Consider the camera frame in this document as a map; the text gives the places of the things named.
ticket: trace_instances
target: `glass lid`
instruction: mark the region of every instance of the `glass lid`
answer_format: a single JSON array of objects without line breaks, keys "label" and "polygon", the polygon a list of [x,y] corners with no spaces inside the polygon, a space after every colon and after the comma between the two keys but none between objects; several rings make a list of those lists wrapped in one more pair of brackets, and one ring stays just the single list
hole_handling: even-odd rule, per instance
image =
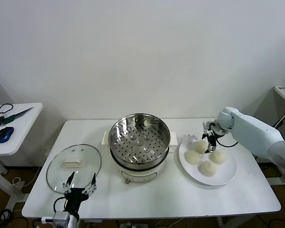
[{"label": "glass lid", "polygon": [[51,161],[47,169],[47,183],[53,191],[64,193],[62,184],[75,172],[71,188],[84,188],[92,182],[94,173],[97,175],[100,167],[101,156],[95,147],[87,144],[70,146]]}]

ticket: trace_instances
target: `black cable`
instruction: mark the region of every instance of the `black cable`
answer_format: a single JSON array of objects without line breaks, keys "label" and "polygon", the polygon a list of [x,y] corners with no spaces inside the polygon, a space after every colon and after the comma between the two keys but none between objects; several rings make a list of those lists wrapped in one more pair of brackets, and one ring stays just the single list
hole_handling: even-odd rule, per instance
[{"label": "black cable", "polygon": [[[210,124],[209,124],[209,130],[213,130],[213,129],[211,129],[211,126],[212,126],[212,125],[215,127],[215,124],[214,124],[214,123],[210,123]],[[221,143],[219,142],[218,137],[217,137],[217,135],[214,133],[214,131],[213,131],[212,135],[214,136],[214,138],[215,138],[215,140],[217,141],[217,143],[218,143],[219,145],[223,146],[223,147],[231,148],[231,147],[234,147],[234,146],[236,146],[236,145],[238,144],[238,142],[236,142],[235,144],[233,144],[233,145],[231,145],[231,146],[223,145],[223,144],[221,144]]]},{"label": "black cable", "polygon": [[[10,105],[11,107],[8,110],[6,110],[5,112],[1,112],[1,108],[5,105]],[[9,104],[9,103],[3,104],[0,106],[0,114],[5,114],[5,113],[9,112],[10,110],[12,110],[13,108],[14,108],[14,106],[12,104]]]},{"label": "black cable", "polygon": [[265,224],[266,227],[269,227],[268,224],[259,215],[257,215],[257,217]]},{"label": "black cable", "polygon": [[62,200],[65,199],[65,197],[59,197],[57,200],[55,200],[54,204],[53,204],[53,210],[56,213],[56,203],[58,202],[58,200]]},{"label": "black cable", "polygon": [[223,147],[227,147],[227,148],[234,147],[234,146],[236,146],[236,145],[238,144],[238,142],[236,142],[235,144],[233,144],[233,145],[231,145],[231,146],[225,146],[225,145],[221,144],[221,143],[218,141],[218,138],[217,138],[217,137],[215,137],[215,139],[216,139],[216,141],[217,141],[217,143],[218,143],[219,145],[221,145],[221,146],[223,146]]},{"label": "black cable", "polygon": [[285,223],[285,220],[283,220],[283,219],[279,219],[279,218],[274,218],[274,219],[272,219],[272,220],[270,220],[269,221],[269,225],[268,225],[268,227],[270,228],[270,225],[271,225],[271,223],[273,222],[273,221],[281,221],[281,222],[284,222]]},{"label": "black cable", "polygon": [[41,218],[36,218],[32,221],[32,227],[33,228],[36,228],[36,225],[35,225],[36,222],[41,222]]},{"label": "black cable", "polygon": [[13,214],[9,209],[0,211],[0,228],[5,228],[13,219]]}]

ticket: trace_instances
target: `steamed bun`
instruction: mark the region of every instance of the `steamed bun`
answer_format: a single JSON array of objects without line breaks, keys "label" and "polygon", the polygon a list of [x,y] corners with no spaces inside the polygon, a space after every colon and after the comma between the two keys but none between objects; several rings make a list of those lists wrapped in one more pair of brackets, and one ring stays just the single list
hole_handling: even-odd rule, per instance
[{"label": "steamed bun", "polygon": [[198,142],[195,142],[195,148],[197,150],[197,152],[204,154],[206,152],[206,150],[208,149],[208,143],[206,143],[205,141],[201,140]]},{"label": "steamed bun", "polygon": [[187,162],[192,165],[197,165],[201,162],[201,155],[197,151],[188,151],[185,154]]},{"label": "steamed bun", "polygon": [[227,159],[226,154],[221,151],[214,151],[210,158],[217,164],[223,164]]},{"label": "steamed bun", "polygon": [[199,170],[207,176],[213,176],[217,172],[217,167],[211,161],[204,161],[200,165]]}]

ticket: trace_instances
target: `stainless steel steamer basket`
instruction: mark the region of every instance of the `stainless steel steamer basket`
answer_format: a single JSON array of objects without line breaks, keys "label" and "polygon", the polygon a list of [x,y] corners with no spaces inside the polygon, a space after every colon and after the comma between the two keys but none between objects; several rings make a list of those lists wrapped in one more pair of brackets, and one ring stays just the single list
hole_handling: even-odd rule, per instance
[{"label": "stainless steel steamer basket", "polygon": [[155,168],[166,158],[169,144],[167,125],[149,114],[128,115],[116,122],[109,133],[112,157],[132,171]]}]

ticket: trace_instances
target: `white plate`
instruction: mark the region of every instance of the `white plate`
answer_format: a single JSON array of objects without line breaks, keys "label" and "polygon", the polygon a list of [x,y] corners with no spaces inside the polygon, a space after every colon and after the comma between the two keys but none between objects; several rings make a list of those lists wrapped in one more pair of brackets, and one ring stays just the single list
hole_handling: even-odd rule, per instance
[{"label": "white plate", "polygon": [[202,162],[200,164],[192,165],[186,161],[185,153],[189,150],[195,150],[194,142],[196,141],[198,141],[198,139],[195,136],[190,136],[180,144],[180,162],[186,172],[194,179],[207,185],[219,186],[227,184],[229,181],[231,181],[237,171],[237,162],[232,152],[226,150],[225,148],[217,147],[226,153],[227,160],[221,165],[214,163],[217,167],[217,173],[213,176],[206,176],[199,171],[199,166],[202,162],[211,160],[210,153],[202,155]]}]

